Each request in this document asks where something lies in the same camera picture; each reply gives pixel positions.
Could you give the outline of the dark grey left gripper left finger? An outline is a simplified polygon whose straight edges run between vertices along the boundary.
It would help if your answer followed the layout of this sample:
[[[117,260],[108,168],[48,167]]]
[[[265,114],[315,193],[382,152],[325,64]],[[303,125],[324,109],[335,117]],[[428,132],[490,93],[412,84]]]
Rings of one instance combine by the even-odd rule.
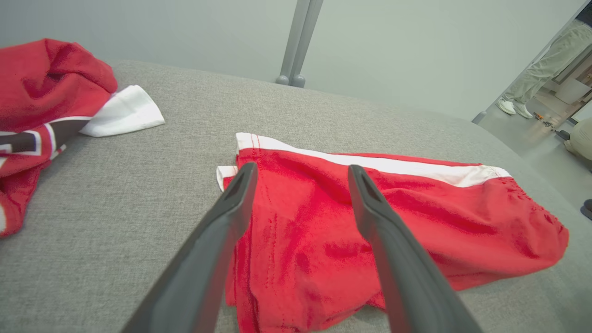
[[[191,232],[124,333],[213,333],[234,247],[249,225],[258,167],[249,162]]]

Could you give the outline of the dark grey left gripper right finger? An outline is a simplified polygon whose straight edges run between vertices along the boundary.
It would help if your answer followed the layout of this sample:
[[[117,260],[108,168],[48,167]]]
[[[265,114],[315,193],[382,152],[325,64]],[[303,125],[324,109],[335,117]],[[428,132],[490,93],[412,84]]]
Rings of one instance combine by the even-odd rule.
[[[482,328],[366,171],[347,171],[359,233],[372,248],[393,333],[480,333]]]

